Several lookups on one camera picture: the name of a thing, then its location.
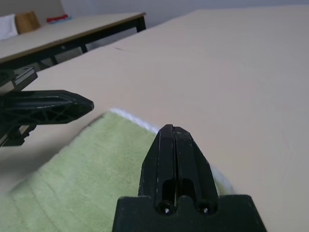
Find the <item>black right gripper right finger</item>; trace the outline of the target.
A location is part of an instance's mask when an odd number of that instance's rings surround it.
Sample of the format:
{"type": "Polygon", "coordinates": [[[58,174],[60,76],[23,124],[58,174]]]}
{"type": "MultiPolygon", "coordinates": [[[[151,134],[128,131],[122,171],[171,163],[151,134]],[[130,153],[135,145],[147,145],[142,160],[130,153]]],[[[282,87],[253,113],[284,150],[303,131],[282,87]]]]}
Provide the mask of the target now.
{"type": "Polygon", "coordinates": [[[174,127],[177,160],[177,198],[187,196],[201,214],[215,214],[218,193],[210,164],[191,134],[174,127]]]}

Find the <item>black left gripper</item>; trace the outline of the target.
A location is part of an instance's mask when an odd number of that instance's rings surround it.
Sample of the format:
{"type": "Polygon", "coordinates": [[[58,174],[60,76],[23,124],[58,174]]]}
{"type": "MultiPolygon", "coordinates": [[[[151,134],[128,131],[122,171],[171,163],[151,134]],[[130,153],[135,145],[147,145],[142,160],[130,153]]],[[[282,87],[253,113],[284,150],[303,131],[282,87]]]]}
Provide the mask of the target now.
{"type": "Polygon", "coordinates": [[[22,91],[37,78],[33,67],[0,71],[0,146],[21,146],[36,125],[67,124],[94,103],[66,90],[22,91]]]}

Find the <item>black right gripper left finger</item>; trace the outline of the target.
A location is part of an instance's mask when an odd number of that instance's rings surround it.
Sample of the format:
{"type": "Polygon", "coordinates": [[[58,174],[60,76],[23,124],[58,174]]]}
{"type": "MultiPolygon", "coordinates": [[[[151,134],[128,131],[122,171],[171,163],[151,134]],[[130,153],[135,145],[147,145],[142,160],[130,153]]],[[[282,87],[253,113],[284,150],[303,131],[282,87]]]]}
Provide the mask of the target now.
{"type": "Polygon", "coordinates": [[[174,127],[162,127],[141,166],[139,197],[149,197],[157,212],[177,209],[177,158],[174,127]]]}

